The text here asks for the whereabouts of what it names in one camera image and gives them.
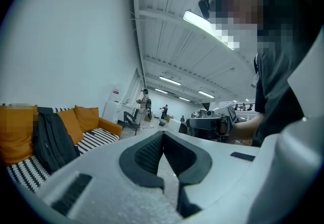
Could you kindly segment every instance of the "light fixture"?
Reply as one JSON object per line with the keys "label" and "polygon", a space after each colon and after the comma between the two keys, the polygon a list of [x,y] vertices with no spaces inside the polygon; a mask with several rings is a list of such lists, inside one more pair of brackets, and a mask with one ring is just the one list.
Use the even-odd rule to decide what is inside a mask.
{"label": "light fixture", "polygon": [[210,97],[210,98],[215,98],[215,97],[213,97],[213,96],[211,96],[211,95],[206,94],[206,93],[203,92],[203,91],[198,91],[198,93],[200,93],[200,94],[202,94],[202,95],[204,95],[204,96]]}
{"label": "light fixture", "polygon": [[184,99],[184,98],[182,98],[182,97],[179,97],[179,99],[181,99],[181,100],[185,100],[185,101],[187,101],[187,102],[190,102],[190,100],[188,100],[188,99]]}
{"label": "light fixture", "polygon": [[162,90],[160,90],[160,89],[156,89],[156,88],[155,88],[155,90],[158,91],[158,92],[161,92],[161,93],[163,93],[163,94],[167,94],[167,93],[168,93],[168,92],[162,91]]}
{"label": "light fixture", "polygon": [[196,15],[191,11],[186,11],[183,15],[183,20],[199,27],[200,29],[206,31],[207,33],[211,34],[217,40],[224,43],[227,47],[231,50],[239,48],[239,42],[234,42],[233,36],[228,36],[225,31],[216,29],[216,25],[210,23],[205,18]]}
{"label": "light fixture", "polygon": [[162,76],[160,76],[160,79],[162,79],[164,81],[167,81],[167,82],[170,82],[172,84],[181,85],[181,83],[179,83],[179,82],[175,82],[175,81],[173,81],[171,79],[168,79],[168,78],[165,78],[165,77],[162,77]]}

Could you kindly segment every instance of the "patterned seat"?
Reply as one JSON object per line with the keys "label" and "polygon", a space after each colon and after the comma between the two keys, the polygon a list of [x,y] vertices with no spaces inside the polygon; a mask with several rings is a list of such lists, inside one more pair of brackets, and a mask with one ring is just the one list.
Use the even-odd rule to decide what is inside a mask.
{"label": "patterned seat", "polygon": [[[53,108],[53,112],[57,113],[68,109]],[[87,131],[83,133],[83,136],[84,138],[77,143],[81,156],[95,147],[119,141],[119,136],[102,128]],[[13,181],[20,183],[33,192],[50,176],[35,156],[8,166],[7,171]]]}

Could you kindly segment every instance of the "orange pillow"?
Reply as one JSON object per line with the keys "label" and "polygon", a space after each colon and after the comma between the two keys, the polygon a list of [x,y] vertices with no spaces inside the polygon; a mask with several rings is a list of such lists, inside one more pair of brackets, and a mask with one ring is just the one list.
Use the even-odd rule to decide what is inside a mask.
{"label": "orange pillow", "polygon": [[83,132],[98,128],[99,108],[74,107],[74,112]]}
{"label": "orange pillow", "polygon": [[73,109],[58,112],[57,113],[62,121],[64,122],[64,125],[67,129],[67,133],[71,136],[73,143],[76,144],[80,140],[83,139],[82,130],[80,128],[80,125],[76,119],[75,113]]}
{"label": "orange pillow", "polygon": [[9,166],[34,155],[33,128],[37,106],[0,106],[0,156]]}

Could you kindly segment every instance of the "standing person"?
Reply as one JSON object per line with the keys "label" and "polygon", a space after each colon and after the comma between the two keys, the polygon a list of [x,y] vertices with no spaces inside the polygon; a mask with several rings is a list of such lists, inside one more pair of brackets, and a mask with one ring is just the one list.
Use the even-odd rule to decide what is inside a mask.
{"label": "standing person", "polygon": [[164,120],[167,117],[167,112],[168,112],[168,105],[165,105],[164,107],[160,108],[163,109],[161,119]]}
{"label": "standing person", "polygon": [[310,0],[212,0],[211,18],[233,18],[234,23],[258,27],[255,111],[257,116],[236,123],[232,130],[222,124],[220,134],[229,141],[253,139],[260,147],[264,139],[280,133],[304,115],[287,79],[314,43],[321,22]]}
{"label": "standing person", "polygon": [[140,108],[138,109],[137,117],[136,117],[136,124],[143,125],[143,121],[145,119],[147,109],[146,109],[146,103],[148,101],[148,90],[143,89],[143,98],[137,100],[137,103],[140,104]]}

